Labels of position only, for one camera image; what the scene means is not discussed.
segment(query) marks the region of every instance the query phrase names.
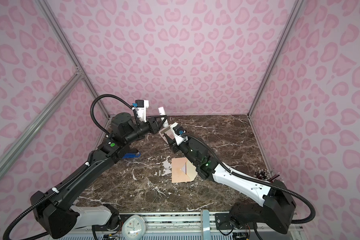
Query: wire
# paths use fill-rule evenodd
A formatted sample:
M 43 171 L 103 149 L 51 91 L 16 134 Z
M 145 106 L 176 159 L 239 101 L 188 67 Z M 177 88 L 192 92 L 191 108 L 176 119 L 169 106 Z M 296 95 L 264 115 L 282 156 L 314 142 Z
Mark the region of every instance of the wire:
M 250 239 L 250 237 L 251 237 L 251 228 L 250 228 L 250 225 L 248 223 L 247 223 L 247 226 L 248 226 L 248 229 L 250 230 L 249 235 L 247 236 L 247 238 Z
M 254 233 L 256 233 L 257 238 L 258 238 L 259 240 L 263 240 L 263 239 L 260 237 L 260 235 L 259 235 L 259 233 L 258 233 L 258 231 L 257 231 L 257 228 L 253 228 L 253 229 L 254 229 Z
M 93 234 L 94 240 L 98 240 L 97 236 L 96 236 L 96 232 L 95 232 L 95 225 L 92 225 L 92 234 Z
M 262 180 L 259 180 L 259 179 L 254 179 L 254 178 L 251 178 L 251 177 L 247 177 L 247 176 L 244 176 L 244 175 L 241 175 L 241 174 L 238 174 L 234 171 L 231 171 L 225 164 L 223 164 L 223 162 L 219 159 L 219 157 L 216 155 L 215 151 L 213 151 L 213 149 L 211 149 L 210 146 L 208 146 L 205 142 L 203 142 L 201 139 L 198 139 L 197 137 L 193 136 L 192 134 L 189 134 L 187 132 L 184 132 L 182 134 L 182 136 L 188 136 L 190 138 L 193 138 L 195 139 L 197 142 L 199 142 L 201 145 L 203 145 L 204 147 L 206 147 L 208 149 L 208 151 L 212 154 L 212 156 L 216 159 L 216 161 L 231 175 L 234 175 L 236 177 L 239 177 L 241 179 L 244 179 L 244 180 L 247 180 L 247 181 L 250 181 L 250 182 L 255 182 L 257 184 L 262 184 L 262 185 L 265 185 L 265 186 L 268 186 L 272 189 L 276 189 L 276 190 L 280 190 L 282 192 L 285 192 L 297 199 L 300 199 L 303 203 L 305 203 L 309 210 L 311 211 L 311 213 L 309 214 L 308 217 L 306 218 L 303 218 L 303 219 L 297 219 L 297 220 L 292 220 L 291 223 L 293 224 L 303 224 L 303 223 L 307 223 L 307 222 L 310 222 L 312 221 L 315 216 L 316 216 L 316 210 L 315 208 L 313 207 L 313 205 L 306 199 L 304 198 L 302 195 L 298 194 L 298 193 L 295 193 L 285 187 L 280 187 L 280 186 L 277 186 L 277 185 L 274 185 L 270 182 L 265 182 L 265 181 L 262 181 Z
M 123 224 L 124 224 L 124 222 L 121 221 L 121 226 L 120 226 L 119 230 L 117 231 L 117 234 L 119 235 L 119 237 L 120 237 L 120 231 L 121 231 L 121 228 L 123 227 Z
M 232 227 L 232 229 L 231 229 L 231 231 L 230 231 L 229 233 L 223 233 L 220 229 L 219 229 L 219 231 L 220 231 L 220 233 L 223 234 L 224 236 L 228 236 L 228 235 L 230 235 L 230 234 L 233 232 L 233 226 L 231 225 L 231 227 Z
M 119 100 L 120 102 L 122 102 L 123 104 L 125 104 L 129 109 L 132 109 L 133 106 L 132 105 L 129 105 L 127 102 L 125 102 L 123 99 L 119 98 L 118 96 L 115 96 L 113 94 L 103 94 L 103 95 L 100 95 L 98 96 L 97 98 L 95 98 L 91 104 L 91 108 L 89 110 L 89 113 L 91 114 L 91 118 L 92 118 L 92 121 L 95 123 L 95 125 L 100 128 L 101 131 L 105 132 L 107 135 L 109 135 L 109 132 L 103 128 L 96 120 L 95 118 L 95 114 L 94 114 L 94 109 L 95 109 L 95 105 L 96 103 L 102 99 L 102 98 L 114 98 L 114 99 L 117 99 Z M 139 117 L 137 116 L 137 112 L 136 112 L 136 109 L 133 109 L 133 114 L 135 116 L 135 121 L 136 121 L 136 124 L 139 125 L 140 124 L 140 121 L 139 121 Z
M 87 159 L 88 162 L 92 159 L 94 152 L 95 151 L 91 151 L 89 153 L 88 159 Z M 65 182 L 64 184 L 62 184 L 60 187 L 57 188 L 57 192 L 60 192 L 62 189 L 64 189 L 68 185 L 70 185 L 74 180 L 76 180 L 80 175 L 82 175 L 87 170 L 88 167 L 89 166 L 83 164 L 81 170 L 75 176 L 73 176 L 71 179 L 69 179 L 67 182 Z M 16 226 L 16 224 L 19 223 L 20 220 L 23 219 L 27 214 L 32 212 L 33 209 L 37 208 L 39 205 L 43 204 L 46 200 L 50 199 L 51 197 L 53 197 L 56 194 L 57 194 L 56 192 L 52 192 L 51 194 L 44 196 L 42 199 L 38 200 L 34 205 L 30 206 L 24 212 L 22 212 L 17 218 L 15 218 L 15 220 L 13 220 L 13 222 L 11 222 L 9 224 L 9 226 L 7 227 L 7 229 L 4 231 L 3 240 L 11 240 L 10 233 L 13 230 L 14 226 Z M 22 240 L 35 240 L 35 239 L 47 236 L 48 234 L 49 234 L 48 232 L 43 232 L 43 233 L 40 233 L 33 237 L 24 238 Z

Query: clock face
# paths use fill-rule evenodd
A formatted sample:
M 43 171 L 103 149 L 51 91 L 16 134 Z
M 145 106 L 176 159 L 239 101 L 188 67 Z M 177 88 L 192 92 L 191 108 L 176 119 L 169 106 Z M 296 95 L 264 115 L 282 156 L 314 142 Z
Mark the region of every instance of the clock face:
M 123 235 L 127 239 L 139 239 L 145 233 L 145 222 L 138 216 L 134 215 L 128 218 L 122 227 Z

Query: marble tabletop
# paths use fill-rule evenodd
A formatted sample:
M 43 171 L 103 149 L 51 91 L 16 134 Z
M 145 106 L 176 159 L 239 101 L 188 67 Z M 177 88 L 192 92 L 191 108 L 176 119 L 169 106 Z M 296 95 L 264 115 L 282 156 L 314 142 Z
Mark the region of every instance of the marble tabletop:
M 229 166 L 251 176 L 258 167 L 265 169 L 246 115 L 171 116 L 169 123 L 174 122 L 201 137 Z M 170 151 L 159 134 L 148 134 L 132 147 L 141 156 L 123 159 L 105 171 L 79 196 L 77 206 L 109 203 L 120 212 L 227 211 L 235 202 L 253 202 L 199 176 L 192 182 L 171 183 L 171 159 L 183 155 Z

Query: orange envelope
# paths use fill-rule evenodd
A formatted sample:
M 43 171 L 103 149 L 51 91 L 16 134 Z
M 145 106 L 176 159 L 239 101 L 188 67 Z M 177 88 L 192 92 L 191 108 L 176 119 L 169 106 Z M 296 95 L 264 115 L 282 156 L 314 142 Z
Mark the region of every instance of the orange envelope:
M 196 175 L 196 167 L 186 157 L 172 159 L 172 183 L 192 182 Z

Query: pink leopard print wall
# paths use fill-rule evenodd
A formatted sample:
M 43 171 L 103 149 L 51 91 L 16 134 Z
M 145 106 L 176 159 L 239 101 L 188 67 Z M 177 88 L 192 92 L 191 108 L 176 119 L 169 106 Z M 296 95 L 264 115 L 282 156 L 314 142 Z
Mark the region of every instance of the pink leopard print wall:
M 89 115 L 92 101 L 89 90 L 79 82 L 0 181 L 0 240 L 7 226 L 30 206 L 32 194 L 60 183 L 95 149 L 100 129 Z M 105 124 L 98 108 L 95 116 L 100 124 Z M 44 229 L 33 214 L 28 214 L 15 227 L 11 238 L 23 239 L 41 232 Z
M 275 172 L 316 207 L 309 239 L 360 239 L 360 1 L 307 3 L 254 125 Z
M 151 115 L 247 113 L 293 3 L 49 1 L 99 94 L 148 99 Z
M 71 62 L 33 1 L 0 1 L 0 156 L 71 76 Z

